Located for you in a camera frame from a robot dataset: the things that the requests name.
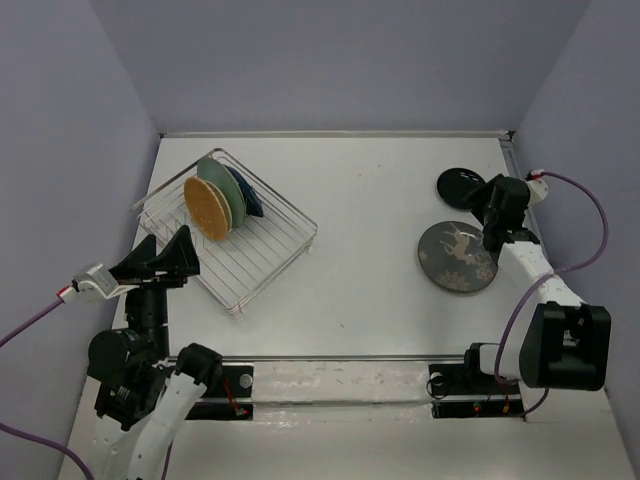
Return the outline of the dark blue plate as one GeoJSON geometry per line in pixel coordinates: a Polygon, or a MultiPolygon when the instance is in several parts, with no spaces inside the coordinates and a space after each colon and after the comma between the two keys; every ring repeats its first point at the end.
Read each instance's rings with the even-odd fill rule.
{"type": "Polygon", "coordinates": [[[235,168],[228,167],[228,171],[234,177],[240,187],[243,199],[245,201],[245,212],[248,216],[257,218],[264,217],[263,206],[260,198],[256,194],[253,187],[248,183],[244,176],[235,168]]]}

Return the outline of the orange woven plate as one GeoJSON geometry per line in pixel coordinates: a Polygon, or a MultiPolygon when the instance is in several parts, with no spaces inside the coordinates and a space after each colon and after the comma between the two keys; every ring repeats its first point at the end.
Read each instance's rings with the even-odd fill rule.
{"type": "Polygon", "coordinates": [[[211,183],[192,176],[184,182],[183,195],[192,221],[210,240],[219,242],[227,236],[224,210],[211,183]]]}

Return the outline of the teal flower plate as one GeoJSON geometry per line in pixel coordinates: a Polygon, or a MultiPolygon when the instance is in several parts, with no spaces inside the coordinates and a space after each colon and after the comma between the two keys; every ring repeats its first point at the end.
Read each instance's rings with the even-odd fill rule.
{"type": "Polygon", "coordinates": [[[198,161],[197,176],[215,185],[224,194],[231,210],[232,229],[240,227],[245,220],[246,205],[240,186],[228,168],[218,160],[205,156],[198,161]]]}

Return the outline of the grey deer plate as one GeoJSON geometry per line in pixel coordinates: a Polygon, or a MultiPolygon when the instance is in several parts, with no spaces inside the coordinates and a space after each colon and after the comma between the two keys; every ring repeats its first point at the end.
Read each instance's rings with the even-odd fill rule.
{"type": "Polygon", "coordinates": [[[482,232],[459,221],[440,222],[425,230],[418,241],[417,259],[430,281],[458,294],[484,290],[497,274],[482,232]]]}

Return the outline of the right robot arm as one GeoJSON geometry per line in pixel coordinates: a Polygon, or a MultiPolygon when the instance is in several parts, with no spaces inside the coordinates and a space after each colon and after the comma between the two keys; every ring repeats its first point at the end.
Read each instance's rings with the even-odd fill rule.
{"type": "Polygon", "coordinates": [[[496,343],[474,343],[462,384],[482,392],[495,381],[529,388],[597,391],[607,371],[611,316],[587,304],[562,279],[540,240],[524,225],[527,209],[548,192],[547,173],[520,180],[498,175],[466,197],[483,227],[483,246],[523,295],[496,343]]]}

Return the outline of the glossy black plate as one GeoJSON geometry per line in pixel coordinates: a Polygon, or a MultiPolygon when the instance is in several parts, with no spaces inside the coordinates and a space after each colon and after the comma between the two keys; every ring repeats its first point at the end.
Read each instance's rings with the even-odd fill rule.
{"type": "Polygon", "coordinates": [[[467,196],[475,189],[484,185],[486,181],[473,170],[454,167],[442,172],[436,181],[436,190],[440,199],[449,207],[470,211],[467,196]]]}

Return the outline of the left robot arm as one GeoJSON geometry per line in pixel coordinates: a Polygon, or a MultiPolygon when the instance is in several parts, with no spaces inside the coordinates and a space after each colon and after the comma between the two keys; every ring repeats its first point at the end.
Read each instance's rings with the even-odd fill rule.
{"type": "Polygon", "coordinates": [[[154,479],[189,411],[221,383],[219,353],[191,343],[168,366],[167,293],[200,273],[187,226],[163,250],[147,235],[119,264],[91,268],[93,299],[123,297],[126,325],[91,340],[87,374],[99,384],[89,469],[96,479],[154,479]]]}

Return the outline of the cream and black plate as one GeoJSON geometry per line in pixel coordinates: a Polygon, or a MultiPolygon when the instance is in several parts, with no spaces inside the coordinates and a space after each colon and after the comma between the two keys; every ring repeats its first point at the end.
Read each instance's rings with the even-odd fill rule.
{"type": "Polygon", "coordinates": [[[230,232],[233,230],[233,216],[232,216],[230,204],[226,196],[224,195],[224,193],[216,185],[211,184],[211,187],[215,191],[217,198],[224,210],[224,214],[227,222],[227,231],[230,232]]]}

